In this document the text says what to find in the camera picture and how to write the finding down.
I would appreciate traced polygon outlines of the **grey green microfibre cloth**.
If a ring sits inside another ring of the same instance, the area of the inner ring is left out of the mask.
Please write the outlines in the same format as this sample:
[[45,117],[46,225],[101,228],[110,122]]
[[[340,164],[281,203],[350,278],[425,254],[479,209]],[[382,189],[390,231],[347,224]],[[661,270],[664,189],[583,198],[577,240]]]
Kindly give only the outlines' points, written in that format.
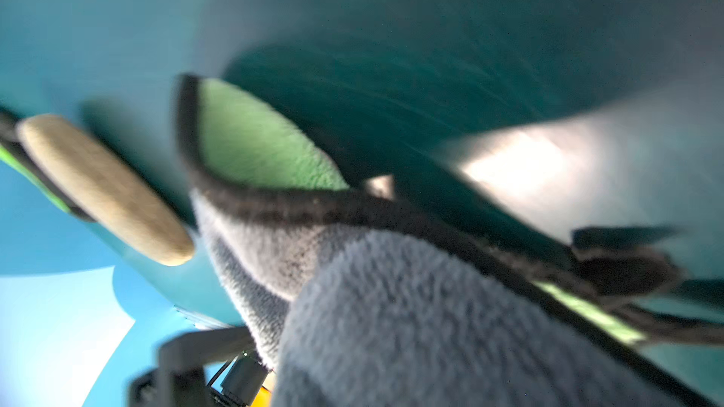
[[703,406],[569,307],[648,344],[719,346],[716,322],[635,297],[681,273],[664,228],[576,230],[556,262],[351,188],[271,106],[184,75],[176,134],[216,274],[277,377],[275,406]]

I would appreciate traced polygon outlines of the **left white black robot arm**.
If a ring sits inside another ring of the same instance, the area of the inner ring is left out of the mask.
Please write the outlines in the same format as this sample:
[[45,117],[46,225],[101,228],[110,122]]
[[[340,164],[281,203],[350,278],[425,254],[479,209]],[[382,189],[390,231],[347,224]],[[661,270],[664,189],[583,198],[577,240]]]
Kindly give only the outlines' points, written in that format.
[[156,361],[129,385],[128,406],[251,406],[270,374],[245,326],[179,335]]

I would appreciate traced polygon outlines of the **beige cork eyeglass case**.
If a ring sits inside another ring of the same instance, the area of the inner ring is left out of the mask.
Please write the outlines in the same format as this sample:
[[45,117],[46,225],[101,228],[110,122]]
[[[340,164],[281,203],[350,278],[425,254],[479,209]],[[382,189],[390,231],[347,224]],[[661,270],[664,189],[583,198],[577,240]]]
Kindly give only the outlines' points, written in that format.
[[96,138],[53,114],[22,120],[17,134],[43,174],[126,245],[167,267],[193,258],[193,240],[175,211]]

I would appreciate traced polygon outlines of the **green black work glove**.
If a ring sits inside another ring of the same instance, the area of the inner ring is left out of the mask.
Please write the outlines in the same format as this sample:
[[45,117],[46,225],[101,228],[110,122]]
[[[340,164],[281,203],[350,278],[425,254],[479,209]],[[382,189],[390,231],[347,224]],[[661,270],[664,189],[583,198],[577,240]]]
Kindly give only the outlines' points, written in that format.
[[1,109],[1,160],[35,186],[55,207],[84,222],[94,219],[64,194],[30,158],[16,133],[19,119]]

